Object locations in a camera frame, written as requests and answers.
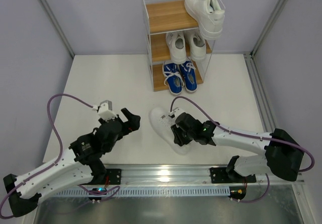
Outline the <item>blue canvas sneaker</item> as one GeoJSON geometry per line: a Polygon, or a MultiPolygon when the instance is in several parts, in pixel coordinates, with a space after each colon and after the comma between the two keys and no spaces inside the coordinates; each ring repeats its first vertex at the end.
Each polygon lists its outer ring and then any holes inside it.
{"type": "Polygon", "coordinates": [[[183,77],[187,92],[193,93],[197,90],[196,68],[194,64],[187,60],[179,65],[180,73],[183,77]]]}
{"type": "Polygon", "coordinates": [[[169,92],[177,96],[182,92],[184,82],[179,71],[179,67],[175,63],[163,63],[164,85],[168,86],[169,92]]]}

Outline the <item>white lace sneaker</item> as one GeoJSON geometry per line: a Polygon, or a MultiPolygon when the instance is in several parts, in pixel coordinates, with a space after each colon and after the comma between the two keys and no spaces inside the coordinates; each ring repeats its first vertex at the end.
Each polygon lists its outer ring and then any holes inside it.
{"type": "Polygon", "coordinates": [[[199,30],[184,32],[185,40],[190,47],[190,56],[194,61],[203,61],[206,58],[206,42],[199,30]]]}
{"type": "Polygon", "coordinates": [[[166,43],[172,62],[175,64],[183,64],[187,58],[183,31],[166,33],[166,43]]]}

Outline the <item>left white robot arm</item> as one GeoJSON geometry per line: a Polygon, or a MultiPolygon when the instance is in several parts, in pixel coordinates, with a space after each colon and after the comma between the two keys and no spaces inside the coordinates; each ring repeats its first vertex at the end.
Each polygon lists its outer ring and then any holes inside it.
{"type": "Polygon", "coordinates": [[[117,141],[140,128],[140,116],[126,108],[121,112],[127,119],[125,122],[106,110],[99,115],[99,127],[78,137],[56,159],[26,174],[5,176],[12,217],[29,214],[38,204],[66,188],[102,184],[107,174],[102,155],[111,152],[117,141]]]}

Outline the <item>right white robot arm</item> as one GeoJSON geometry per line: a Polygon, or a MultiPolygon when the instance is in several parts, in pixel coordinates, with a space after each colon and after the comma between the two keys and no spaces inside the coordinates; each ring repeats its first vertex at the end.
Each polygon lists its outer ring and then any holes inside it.
{"type": "Polygon", "coordinates": [[[261,134],[237,131],[210,120],[200,122],[186,112],[173,113],[171,118],[174,120],[171,126],[174,143],[180,147],[194,141],[201,145],[228,146],[252,152],[249,157],[233,156],[227,164],[225,172],[235,183],[251,175],[269,173],[285,181],[297,180],[304,152],[282,129],[261,134]]]}

